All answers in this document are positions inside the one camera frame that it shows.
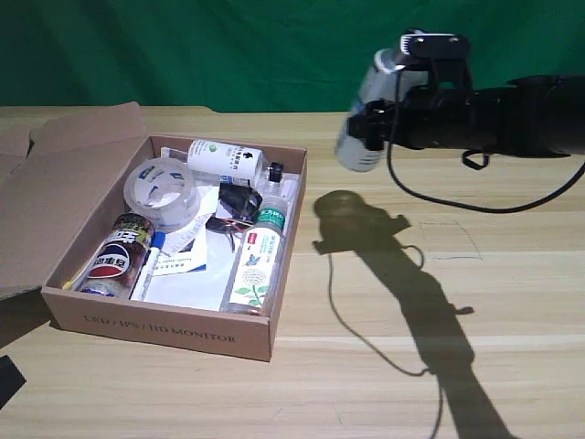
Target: aerosol can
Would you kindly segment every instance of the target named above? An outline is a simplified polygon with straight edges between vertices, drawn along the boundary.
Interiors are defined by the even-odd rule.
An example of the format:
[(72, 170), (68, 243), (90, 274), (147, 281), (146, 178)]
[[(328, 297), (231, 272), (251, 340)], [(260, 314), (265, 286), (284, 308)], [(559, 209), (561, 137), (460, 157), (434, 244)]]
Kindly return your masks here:
[[(425, 35), (430, 34), (413, 30), (400, 37), (396, 48), (383, 48), (376, 52), (374, 63), (367, 71), (347, 117), (361, 112), (368, 102), (380, 99), (395, 102), (397, 100), (395, 93), (398, 76), (400, 76), (398, 101), (404, 99), (404, 95), (410, 88), (428, 83), (428, 72), (406, 69), (410, 64), (410, 54), (406, 42), (411, 38), (424, 37)], [(383, 156), (385, 146), (380, 143), (376, 150), (366, 149), (366, 146), (359, 139), (347, 134), (347, 117), (335, 145), (337, 160), (352, 171), (370, 171), (376, 167)]]

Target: pen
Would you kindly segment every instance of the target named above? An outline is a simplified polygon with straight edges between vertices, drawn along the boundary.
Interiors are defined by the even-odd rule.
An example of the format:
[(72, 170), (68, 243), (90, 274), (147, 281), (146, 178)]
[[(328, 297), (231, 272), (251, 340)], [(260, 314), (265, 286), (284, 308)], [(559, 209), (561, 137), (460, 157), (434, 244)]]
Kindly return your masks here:
[(98, 245), (97, 249), (92, 254), (92, 256), (85, 262), (85, 265), (83, 265), (83, 267), (81, 267), (75, 273), (73, 278), (68, 280), (67, 282), (65, 282), (63, 284), (64, 290), (77, 290), (81, 286), (83, 281), (85, 281), (85, 279), (87, 278), (87, 275), (90, 273), (92, 263), (95, 261), (95, 258), (98, 257), (100, 250), (101, 250), (101, 244)]
[(146, 262), (143, 265), (136, 285), (134, 286), (131, 300), (143, 301), (146, 296), (146, 290), (148, 285), (153, 278), (154, 268), (158, 262), (158, 256), (161, 254), (161, 249), (165, 243), (165, 234), (161, 231), (157, 231), (153, 236), (153, 243), (150, 246), (150, 251), (146, 257)]

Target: blue marker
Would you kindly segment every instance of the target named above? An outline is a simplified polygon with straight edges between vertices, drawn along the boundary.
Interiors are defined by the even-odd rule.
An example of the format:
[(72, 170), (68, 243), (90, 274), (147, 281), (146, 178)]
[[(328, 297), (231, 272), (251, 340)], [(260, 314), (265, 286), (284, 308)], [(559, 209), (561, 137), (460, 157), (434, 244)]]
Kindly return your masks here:
[(143, 301), (148, 290), (150, 280), (153, 278), (154, 268), (158, 262), (158, 256), (161, 254), (161, 249), (165, 244), (165, 234), (161, 231), (157, 231), (153, 236), (153, 243), (151, 244), (150, 251), (146, 257), (146, 262), (143, 265), (136, 285), (134, 286), (131, 300)]

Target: bottle label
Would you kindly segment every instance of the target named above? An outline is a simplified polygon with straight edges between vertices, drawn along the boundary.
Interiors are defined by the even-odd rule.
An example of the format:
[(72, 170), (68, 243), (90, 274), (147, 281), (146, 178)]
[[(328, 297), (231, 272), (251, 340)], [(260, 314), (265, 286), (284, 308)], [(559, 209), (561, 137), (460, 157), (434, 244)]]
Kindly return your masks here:
[(275, 208), (261, 209), (256, 222), (270, 222), (280, 230), (284, 230), (284, 215)]
[(251, 229), (244, 235), (236, 277), (229, 294), (232, 304), (260, 308), (269, 292), (280, 235), (270, 229)]
[(88, 277), (101, 279), (120, 276), (130, 267), (130, 255), (120, 244), (108, 244), (93, 262)]
[(198, 139), (189, 148), (187, 165), (198, 172), (222, 176), (224, 180), (231, 177), (233, 182), (225, 182), (238, 184), (255, 181), (261, 155), (259, 149)]

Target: white bottle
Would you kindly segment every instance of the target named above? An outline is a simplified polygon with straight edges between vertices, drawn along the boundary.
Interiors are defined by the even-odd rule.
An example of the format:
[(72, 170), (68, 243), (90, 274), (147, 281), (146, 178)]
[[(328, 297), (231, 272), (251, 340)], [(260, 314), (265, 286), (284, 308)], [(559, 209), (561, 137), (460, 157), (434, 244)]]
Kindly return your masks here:
[(260, 149), (196, 139), (186, 165), (197, 179), (256, 188), (266, 177), (269, 162)]
[(261, 185), (256, 224), (242, 236), (220, 311), (266, 316), (270, 310), (282, 253), (288, 204), (281, 197), (282, 165), (272, 163)]

